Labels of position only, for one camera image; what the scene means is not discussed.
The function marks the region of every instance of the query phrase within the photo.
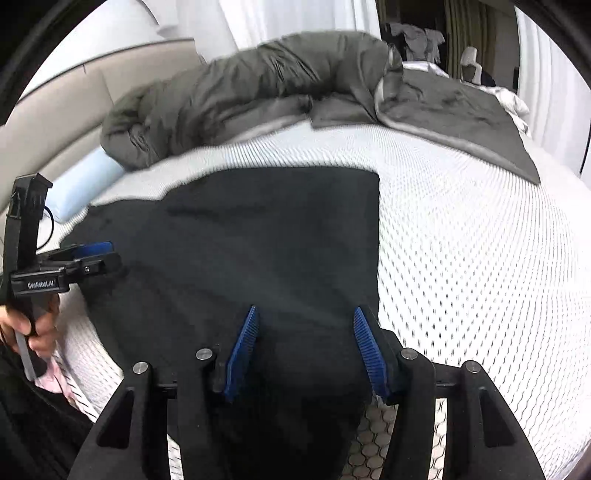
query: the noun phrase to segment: patterned mattress cover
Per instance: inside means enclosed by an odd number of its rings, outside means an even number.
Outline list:
[[[471,155],[379,126],[303,122],[201,148],[130,173],[93,202],[159,199],[223,168],[348,166],[380,176],[379,321],[432,361],[487,370],[547,478],[564,478],[591,440],[591,192],[533,141],[536,187]],[[47,249],[80,222],[56,225]],[[49,234],[44,219],[40,238]],[[62,297],[60,358],[91,418],[119,384],[75,287]],[[374,399],[343,480],[379,478],[395,409]],[[446,403],[437,402],[429,478],[441,478]],[[173,479],[179,449],[169,441]]]

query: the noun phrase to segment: metal pin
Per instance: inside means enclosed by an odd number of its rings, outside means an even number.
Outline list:
[[[146,362],[137,362],[134,365],[134,374],[141,375],[148,369],[148,364]]]
[[[213,352],[209,348],[202,348],[201,350],[198,350],[195,354],[198,360],[209,360],[212,357],[212,355]]]
[[[477,374],[480,371],[480,364],[474,360],[468,360],[466,362],[466,369],[473,374]]]
[[[418,357],[417,351],[413,348],[403,348],[400,354],[402,355],[402,358],[406,360],[414,360]]]

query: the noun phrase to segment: person's arm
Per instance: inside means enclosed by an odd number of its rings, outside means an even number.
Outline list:
[[[48,312],[40,316],[35,322],[36,335],[29,338],[29,346],[42,358],[49,358],[56,348],[59,333],[56,329],[56,318],[60,313],[60,297],[53,295],[48,305]],[[31,323],[21,312],[0,306],[0,341],[18,353],[17,339],[14,330],[23,335],[31,333]]]

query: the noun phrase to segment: gray comforter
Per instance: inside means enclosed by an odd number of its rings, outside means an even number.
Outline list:
[[[540,182],[494,96],[404,70],[396,49],[358,32],[283,37],[135,89],[105,118],[101,144],[136,170],[305,118],[315,128],[382,123]]]

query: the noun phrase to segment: light blue cushion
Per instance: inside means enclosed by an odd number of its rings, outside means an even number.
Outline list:
[[[124,173],[124,168],[99,147],[53,183],[53,188],[47,192],[45,205],[57,223],[65,223]]]

